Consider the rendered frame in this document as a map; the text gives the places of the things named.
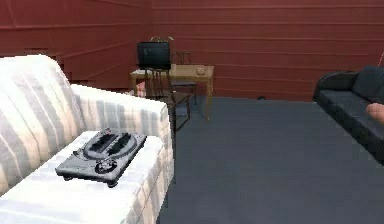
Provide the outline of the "dark wooden chair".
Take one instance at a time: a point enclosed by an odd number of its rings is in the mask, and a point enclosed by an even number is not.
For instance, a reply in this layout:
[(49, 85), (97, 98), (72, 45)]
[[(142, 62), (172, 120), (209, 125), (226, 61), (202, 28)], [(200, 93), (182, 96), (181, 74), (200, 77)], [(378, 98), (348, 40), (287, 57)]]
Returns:
[[(179, 131), (191, 118), (189, 93), (177, 92), (171, 85), (171, 74), (169, 70), (145, 68), (145, 98), (164, 102), (170, 110), (171, 130), (173, 133)], [(187, 118), (177, 124), (176, 108), (182, 103), (186, 104)]]
[(179, 78), (171, 82), (172, 86), (174, 88), (188, 87), (190, 89), (191, 94), (193, 95), (194, 104), (197, 104), (197, 83), (193, 79), (187, 78), (187, 76), (191, 75), (191, 72), (188, 70), (189, 65), (192, 64), (190, 52), (175, 51), (172, 53), (171, 61), (179, 68)]

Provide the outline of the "black sofa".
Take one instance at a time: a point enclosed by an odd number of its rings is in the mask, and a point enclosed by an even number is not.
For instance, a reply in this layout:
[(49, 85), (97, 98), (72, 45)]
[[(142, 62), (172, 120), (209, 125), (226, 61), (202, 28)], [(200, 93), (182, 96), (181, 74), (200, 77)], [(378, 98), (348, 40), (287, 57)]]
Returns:
[(359, 71), (323, 75), (312, 99), (384, 166), (384, 125), (366, 112), (369, 104), (384, 104), (384, 82), (372, 99), (365, 99), (352, 91)]

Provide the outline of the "dark grey cushion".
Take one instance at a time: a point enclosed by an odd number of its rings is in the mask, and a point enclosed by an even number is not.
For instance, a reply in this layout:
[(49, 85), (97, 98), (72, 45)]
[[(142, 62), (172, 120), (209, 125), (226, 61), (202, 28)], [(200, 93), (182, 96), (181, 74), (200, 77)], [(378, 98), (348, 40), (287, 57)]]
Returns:
[(365, 99), (372, 99), (383, 82), (384, 68), (365, 66), (359, 71), (352, 91)]

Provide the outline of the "grey record player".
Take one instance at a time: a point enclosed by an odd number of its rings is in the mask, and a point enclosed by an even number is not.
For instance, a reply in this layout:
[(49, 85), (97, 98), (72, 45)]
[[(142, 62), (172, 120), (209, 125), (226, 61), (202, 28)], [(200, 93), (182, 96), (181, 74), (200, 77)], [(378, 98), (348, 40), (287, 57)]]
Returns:
[(73, 178), (118, 184), (126, 168), (144, 146), (147, 136), (106, 128), (55, 168), (65, 181)]

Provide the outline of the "black television set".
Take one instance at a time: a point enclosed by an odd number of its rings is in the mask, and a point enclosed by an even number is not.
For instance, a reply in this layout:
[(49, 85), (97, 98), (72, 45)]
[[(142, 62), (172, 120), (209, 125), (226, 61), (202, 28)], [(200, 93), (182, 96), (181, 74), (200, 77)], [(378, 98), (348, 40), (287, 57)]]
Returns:
[(140, 69), (171, 69), (168, 42), (139, 42), (137, 44), (137, 57)]

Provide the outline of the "pink round cushion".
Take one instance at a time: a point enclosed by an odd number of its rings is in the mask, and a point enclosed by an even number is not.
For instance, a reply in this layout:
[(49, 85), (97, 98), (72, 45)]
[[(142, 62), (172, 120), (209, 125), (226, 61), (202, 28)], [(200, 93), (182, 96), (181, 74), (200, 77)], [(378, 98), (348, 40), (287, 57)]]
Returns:
[(366, 107), (366, 112), (373, 119), (384, 125), (384, 104), (372, 103)]

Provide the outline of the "wooden desk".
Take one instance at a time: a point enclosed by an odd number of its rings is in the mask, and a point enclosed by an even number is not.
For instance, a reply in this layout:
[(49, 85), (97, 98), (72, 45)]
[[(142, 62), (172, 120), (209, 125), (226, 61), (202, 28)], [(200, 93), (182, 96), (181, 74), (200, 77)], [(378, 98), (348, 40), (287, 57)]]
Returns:
[[(197, 75), (196, 69), (204, 68), (205, 75)], [(205, 118), (209, 119), (209, 110), (211, 105), (211, 100), (213, 96), (213, 84), (214, 84), (214, 67), (206, 65), (189, 65), (188, 70), (191, 72), (191, 75), (187, 78), (193, 79), (197, 83), (206, 84), (206, 106), (205, 106)], [(171, 82), (179, 78), (179, 68), (175, 64), (171, 65), (169, 70), (171, 74)], [(144, 69), (137, 69), (130, 73), (132, 90), (131, 93), (134, 96), (144, 97), (145, 98), (145, 82), (144, 82)]]

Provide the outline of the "white striped sofa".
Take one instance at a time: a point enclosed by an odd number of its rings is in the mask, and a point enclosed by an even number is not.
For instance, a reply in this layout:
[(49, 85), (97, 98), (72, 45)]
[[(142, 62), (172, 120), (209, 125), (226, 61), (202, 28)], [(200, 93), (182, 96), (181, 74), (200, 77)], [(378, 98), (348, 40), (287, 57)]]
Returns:
[[(56, 174), (106, 128), (147, 138), (115, 187)], [(72, 84), (46, 55), (0, 58), (0, 224), (160, 224), (173, 176), (165, 103)]]

